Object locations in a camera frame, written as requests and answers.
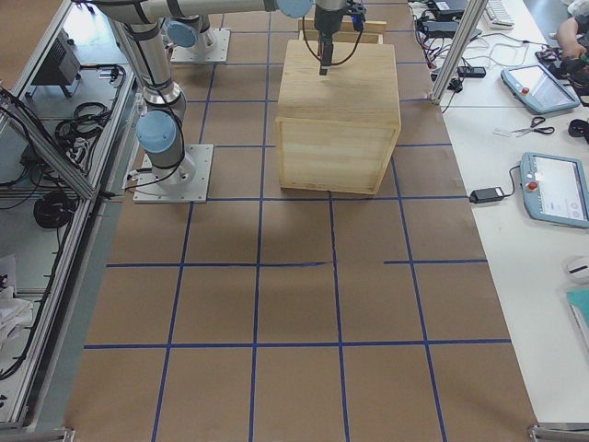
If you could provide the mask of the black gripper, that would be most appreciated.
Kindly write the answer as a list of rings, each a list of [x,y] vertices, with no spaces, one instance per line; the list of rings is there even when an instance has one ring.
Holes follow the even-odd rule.
[[[332,37],[341,29],[346,13],[345,0],[316,0],[314,27],[318,32],[319,74],[325,76],[332,64]]]

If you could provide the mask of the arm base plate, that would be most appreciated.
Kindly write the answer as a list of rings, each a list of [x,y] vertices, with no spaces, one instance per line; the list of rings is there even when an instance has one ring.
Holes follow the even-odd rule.
[[[205,32],[198,32],[170,26],[167,34],[174,46],[173,64],[222,64],[227,60],[231,35],[227,28],[208,28]]]
[[[136,204],[205,203],[213,158],[213,145],[185,145],[179,167],[163,170],[154,169],[144,154],[142,167],[150,171],[139,175],[137,188],[133,188],[133,201]]]

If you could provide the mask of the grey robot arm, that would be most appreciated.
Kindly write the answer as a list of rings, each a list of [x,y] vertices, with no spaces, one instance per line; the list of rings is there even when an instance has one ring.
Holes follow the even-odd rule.
[[[163,17],[192,17],[211,14],[273,12],[299,18],[310,11],[313,1],[271,0],[147,0],[91,1],[108,17],[126,24],[156,23]]]
[[[300,18],[314,8],[319,73],[324,76],[332,66],[333,35],[340,31],[343,18],[352,14],[351,1],[96,1],[94,4],[123,26],[128,44],[126,56],[134,73],[144,81],[143,97],[152,108],[170,108],[183,97],[181,88],[172,79],[159,28],[162,18],[275,10]]]

